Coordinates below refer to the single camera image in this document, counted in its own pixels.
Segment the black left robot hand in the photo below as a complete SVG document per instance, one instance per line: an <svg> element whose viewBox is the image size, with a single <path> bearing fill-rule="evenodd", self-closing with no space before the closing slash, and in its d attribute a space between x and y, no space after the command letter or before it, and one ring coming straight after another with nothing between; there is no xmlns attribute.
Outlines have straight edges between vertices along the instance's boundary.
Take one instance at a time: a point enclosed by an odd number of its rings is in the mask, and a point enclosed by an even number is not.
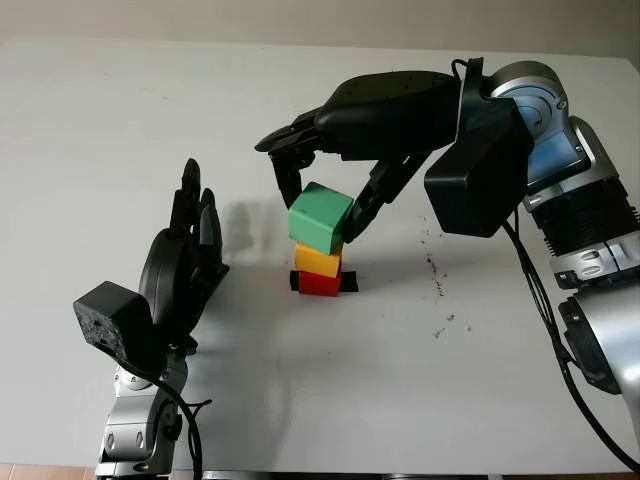
<svg viewBox="0 0 640 480"><path fill-rule="evenodd" d="M169 347L190 356L191 336L213 292L229 272L214 193L201 187L197 161L187 160L169 226L154 238L139 283L154 329Z"/></svg>

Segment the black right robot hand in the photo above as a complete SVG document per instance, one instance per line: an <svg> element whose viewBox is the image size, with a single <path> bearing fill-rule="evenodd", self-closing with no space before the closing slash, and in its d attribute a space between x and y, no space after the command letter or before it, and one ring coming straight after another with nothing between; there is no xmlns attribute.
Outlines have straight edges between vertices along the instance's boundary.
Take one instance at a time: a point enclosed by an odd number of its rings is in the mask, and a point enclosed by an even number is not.
<svg viewBox="0 0 640 480"><path fill-rule="evenodd" d="M301 170L318 152L374 166L341 228L350 243L395 201L428 156L454 140L461 82L433 71L361 75L340 84L321 106L260 140L286 206L302 192Z"/></svg>

